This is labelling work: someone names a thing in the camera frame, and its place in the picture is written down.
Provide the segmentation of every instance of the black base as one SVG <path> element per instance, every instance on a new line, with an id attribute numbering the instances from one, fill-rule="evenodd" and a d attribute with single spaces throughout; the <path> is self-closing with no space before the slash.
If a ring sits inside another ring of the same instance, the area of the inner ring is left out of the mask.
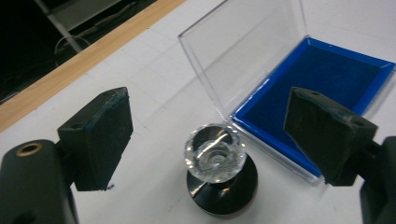
<path id="1" fill-rule="evenodd" d="M 244 212 L 256 194 L 258 182 L 256 165 L 248 154 L 239 174 L 225 183 L 209 184 L 187 173 L 190 196 L 216 217 L 235 217 Z"/>

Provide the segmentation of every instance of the glass crystal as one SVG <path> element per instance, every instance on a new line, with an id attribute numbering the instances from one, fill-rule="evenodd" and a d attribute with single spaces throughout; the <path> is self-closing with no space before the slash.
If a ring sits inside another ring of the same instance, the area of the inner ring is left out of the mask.
<path id="1" fill-rule="evenodd" d="M 224 124 L 207 124 L 191 133 L 184 157 L 190 173 L 208 183 L 223 183 L 245 164 L 238 131 Z"/>

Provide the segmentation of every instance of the clear plastic box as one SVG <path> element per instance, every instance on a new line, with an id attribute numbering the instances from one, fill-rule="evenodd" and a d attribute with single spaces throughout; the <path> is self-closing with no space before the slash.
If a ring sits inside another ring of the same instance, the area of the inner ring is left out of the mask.
<path id="1" fill-rule="evenodd" d="M 255 95 L 265 94 L 274 87 L 272 83 L 283 76 L 279 71 L 289 69 L 307 46 L 373 67 L 375 77 L 361 87 L 363 91 L 354 96 L 359 97 L 358 102 L 350 106 L 355 112 L 363 113 L 394 73 L 394 63 L 390 62 L 396 62 L 395 8 L 392 0 L 382 1 L 381 5 L 375 1 L 362 4 L 341 0 L 227 0 L 183 32 L 179 40 L 224 120 L 295 174 L 316 183 L 320 173 L 309 161 L 300 163 L 303 155 L 297 155 L 299 152 L 294 150 L 295 156 L 289 155 L 288 146 L 283 146 L 281 138 L 265 130 L 264 135 L 260 134 L 255 124 L 241 121 L 238 113 L 255 101 Z M 316 58 L 315 53 L 306 57 Z M 350 70 L 347 75 L 360 71 Z M 326 85 L 340 86 L 337 82 L 322 84 Z M 274 100 L 264 107 L 276 108 L 279 104 L 285 103 Z M 259 119 L 271 119 L 271 116 Z"/>

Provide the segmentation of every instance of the blue foam insert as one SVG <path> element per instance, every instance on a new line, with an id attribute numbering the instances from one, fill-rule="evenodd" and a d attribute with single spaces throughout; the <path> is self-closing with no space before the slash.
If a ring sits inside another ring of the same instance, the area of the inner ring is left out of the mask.
<path id="1" fill-rule="evenodd" d="M 283 131 L 290 88 L 321 92 L 362 114 L 392 73 L 386 62 L 307 37 L 235 111 L 233 120 L 308 172 L 318 168 Z"/>

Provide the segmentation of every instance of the screw hole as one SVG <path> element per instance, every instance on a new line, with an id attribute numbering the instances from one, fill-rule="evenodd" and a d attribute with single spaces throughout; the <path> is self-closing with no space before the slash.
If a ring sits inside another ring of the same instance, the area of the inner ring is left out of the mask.
<path id="1" fill-rule="evenodd" d="M 17 156 L 19 157 L 31 156 L 37 153 L 39 150 L 41 150 L 41 148 L 43 148 L 43 145 L 41 143 L 31 143 L 20 147 L 20 149 L 17 150 Z"/>
<path id="2" fill-rule="evenodd" d="M 80 129 L 80 128 L 82 128 L 82 124 L 80 124 L 80 123 L 72 125 L 72 129 Z"/>
<path id="3" fill-rule="evenodd" d="M 361 126 L 361 127 L 364 126 L 364 124 L 362 122 L 357 121 L 357 120 L 353 121 L 353 123 L 358 125 L 358 126 Z"/>

